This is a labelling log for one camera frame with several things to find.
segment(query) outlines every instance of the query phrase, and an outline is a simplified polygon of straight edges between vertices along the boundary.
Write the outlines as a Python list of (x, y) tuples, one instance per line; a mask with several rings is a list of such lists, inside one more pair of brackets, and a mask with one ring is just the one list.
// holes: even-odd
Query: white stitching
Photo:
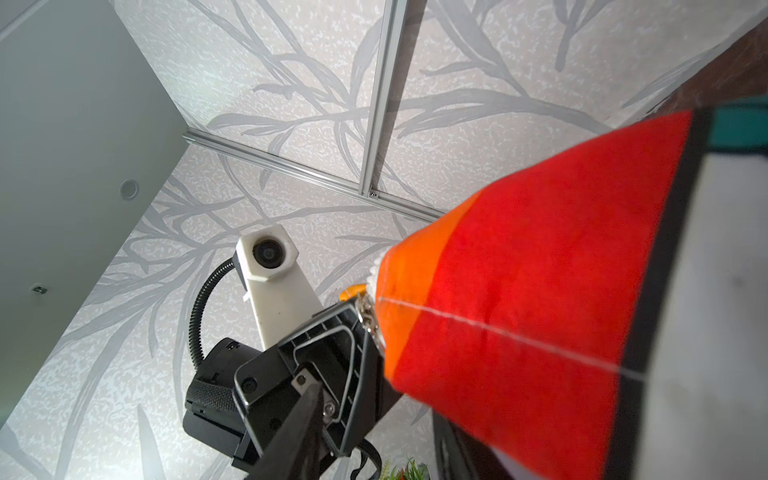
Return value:
[(596, 359), (592, 356), (587, 356), (582, 353), (576, 353), (576, 352), (572, 352), (571, 350), (562, 349), (559, 346), (554, 346), (549, 343), (542, 342), (540, 340), (529, 339), (528, 337), (519, 335), (517, 333), (509, 332), (507, 330), (498, 328), (497, 326), (480, 323), (477, 320), (471, 320), (463, 316), (452, 315), (451, 313), (441, 312), (440, 310), (435, 310), (433, 308), (429, 308), (428, 306), (415, 305), (414, 303), (403, 302), (401, 300), (394, 300), (391, 298), (386, 298), (384, 296), (380, 296), (376, 301), (395, 303), (397, 305), (407, 306), (409, 308), (421, 310), (423, 312), (434, 313), (435, 315), (442, 316), (447, 319), (456, 320), (457, 322), (465, 323), (467, 325), (474, 326), (479, 329), (496, 333), (497, 335), (501, 335), (505, 338), (512, 339), (515, 342), (519, 342), (524, 345), (529, 345), (534, 348), (543, 350), (545, 352), (554, 353), (555, 355), (561, 356), (565, 359), (572, 360), (574, 362), (579, 362), (588, 366), (593, 366), (595, 368), (605, 370), (606, 372), (617, 373), (629, 379), (637, 380), (638, 382), (646, 381), (645, 375), (643, 373), (635, 372), (634, 370), (630, 370), (630, 369), (625, 369), (622, 366), (615, 365), (611, 362), (606, 362), (605, 360)]

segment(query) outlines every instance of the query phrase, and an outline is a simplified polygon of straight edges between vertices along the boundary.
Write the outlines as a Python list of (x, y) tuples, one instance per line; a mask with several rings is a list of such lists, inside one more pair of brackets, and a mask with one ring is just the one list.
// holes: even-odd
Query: recessed round light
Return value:
[(120, 196), (124, 200), (133, 200), (139, 194), (139, 183), (136, 180), (126, 180), (120, 186)]

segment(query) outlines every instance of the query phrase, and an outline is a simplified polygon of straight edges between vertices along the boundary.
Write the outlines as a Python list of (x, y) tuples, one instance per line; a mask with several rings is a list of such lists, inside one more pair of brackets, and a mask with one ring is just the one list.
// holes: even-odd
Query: red fabric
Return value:
[(540, 475), (600, 478), (611, 369), (690, 119), (615, 131), (486, 187), (445, 245), (394, 386)]

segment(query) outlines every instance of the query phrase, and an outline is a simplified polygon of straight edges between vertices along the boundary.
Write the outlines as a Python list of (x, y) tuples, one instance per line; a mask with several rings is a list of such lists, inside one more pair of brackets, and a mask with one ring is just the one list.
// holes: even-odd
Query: camera lens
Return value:
[(276, 240), (263, 240), (253, 246), (253, 257), (264, 268), (277, 268), (286, 258), (285, 250)]

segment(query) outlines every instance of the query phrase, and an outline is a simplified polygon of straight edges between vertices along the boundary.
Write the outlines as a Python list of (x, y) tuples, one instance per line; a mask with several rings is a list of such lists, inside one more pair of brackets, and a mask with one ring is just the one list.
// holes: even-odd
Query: orange and red fabric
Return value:
[(542, 477), (623, 476), (619, 429), (638, 427), (614, 420), (652, 341), (633, 319), (673, 183), (690, 190), (693, 120), (580, 144), (393, 247), (376, 284), (392, 385)]

